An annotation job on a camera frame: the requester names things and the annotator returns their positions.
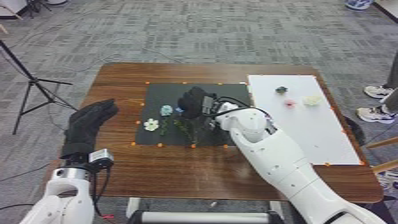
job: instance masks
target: black mat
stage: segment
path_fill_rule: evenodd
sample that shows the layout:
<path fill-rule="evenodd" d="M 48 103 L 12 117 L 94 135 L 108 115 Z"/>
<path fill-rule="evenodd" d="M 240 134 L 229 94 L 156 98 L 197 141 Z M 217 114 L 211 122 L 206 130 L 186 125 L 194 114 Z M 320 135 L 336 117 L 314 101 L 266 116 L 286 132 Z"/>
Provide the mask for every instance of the black mat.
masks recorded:
<path fill-rule="evenodd" d="M 158 143 L 163 143 L 165 145 L 195 144 L 197 146 L 218 146 L 224 144 L 234 145 L 229 138 L 229 133 L 218 128 L 213 131 L 206 129 L 204 118 L 185 121 L 178 116 L 176 110 L 167 120 L 165 134 L 160 135 L 162 122 L 163 119 L 167 119 L 160 116 L 160 108 L 163 105 L 170 105 L 176 109 L 178 99 L 194 86 L 201 87 L 208 93 L 217 93 L 218 97 L 229 96 L 243 103 L 250 104 L 247 86 L 242 84 L 151 84 L 146 91 L 146 106 L 140 115 L 140 127 L 135 135 L 135 142 L 138 145 L 156 145 Z M 149 118 L 160 121 L 160 128 L 154 132 L 144 130 L 144 122 Z M 186 122 L 192 137 L 188 137 L 176 127 L 174 120 L 181 120 L 183 123 Z"/>

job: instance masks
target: white flower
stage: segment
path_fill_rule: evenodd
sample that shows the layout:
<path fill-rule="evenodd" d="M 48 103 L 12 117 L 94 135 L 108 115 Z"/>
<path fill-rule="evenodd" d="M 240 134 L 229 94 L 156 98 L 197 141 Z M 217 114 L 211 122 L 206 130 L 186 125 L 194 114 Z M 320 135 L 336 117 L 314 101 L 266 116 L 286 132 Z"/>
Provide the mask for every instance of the white flower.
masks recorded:
<path fill-rule="evenodd" d="M 302 101 L 307 106 L 316 106 L 320 104 L 321 97 L 320 96 L 306 96 Z"/>
<path fill-rule="evenodd" d="M 153 118 L 147 119 L 147 122 L 144 123 L 144 129 L 147 131 L 154 131 L 158 129 L 158 120 L 153 120 Z"/>

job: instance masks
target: wooden table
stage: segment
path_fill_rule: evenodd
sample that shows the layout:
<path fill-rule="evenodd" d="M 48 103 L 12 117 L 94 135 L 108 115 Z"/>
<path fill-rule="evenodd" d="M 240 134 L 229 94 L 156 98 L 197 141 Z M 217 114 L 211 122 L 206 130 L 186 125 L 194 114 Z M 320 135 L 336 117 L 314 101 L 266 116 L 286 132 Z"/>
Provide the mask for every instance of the wooden table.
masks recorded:
<path fill-rule="evenodd" d="M 307 74 L 316 76 L 359 158 L 366 161 L 325 82 L 318 71 L 311 67 L 290 65 L 107 64 L 82 105 L 115 98 L 121 109 L 98 135 L 96 148 L 108 148 L 115 157 L 105 196 L 284 200 L 284 196 L 256 174 L 234 147 L 227 149 L 220 147 L 190 149 L 179 146 L 156 148 L 156 146 L 131 145 L 147 82 L 236 84 L 242 81 L 247 82 L 247 74 Z M 346 200 L 366 203 L 380 201 L 382 188 L 368 163 L 361 166 L 316 166 L 314 169 Z"/>

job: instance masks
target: white paper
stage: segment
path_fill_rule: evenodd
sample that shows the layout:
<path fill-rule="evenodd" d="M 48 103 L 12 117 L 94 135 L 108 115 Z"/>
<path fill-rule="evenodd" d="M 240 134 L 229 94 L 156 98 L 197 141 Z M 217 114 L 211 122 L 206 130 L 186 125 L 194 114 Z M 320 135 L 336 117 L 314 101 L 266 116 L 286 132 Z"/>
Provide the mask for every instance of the white paper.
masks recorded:
<path fill-rule="evenodd" d="M 254 105 L 274 118 L 275 124 L 297 141 L 314 165 L 359 165 L 355 149 L 313 75 L 249 75 Z M 284 95 L 275 93 L 284 86 Z M 306 96 L 320 96 L 316 106 L 306 106 Z M 288 108 L 284 101 L 295 101 Z"/>

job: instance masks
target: shoe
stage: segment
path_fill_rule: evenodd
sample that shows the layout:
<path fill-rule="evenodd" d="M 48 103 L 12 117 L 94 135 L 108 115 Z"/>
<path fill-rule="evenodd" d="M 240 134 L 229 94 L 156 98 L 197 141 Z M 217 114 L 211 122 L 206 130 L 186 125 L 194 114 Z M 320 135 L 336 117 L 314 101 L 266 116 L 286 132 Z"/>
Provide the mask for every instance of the shoe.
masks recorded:
<path fill-rule="evenodd" d="M 384 88 L 384 86 L 366 86 L 364 93 L 371 98 L 382 99 L 391 93 L 394 89 Z"/>
<path fill-rule="evenodd" d="M 391 124 L 396 114 L 385 113 L 385 105 L 371 108 L 357 108 L 357 116 L 366 122 L 380 122 Z"/>

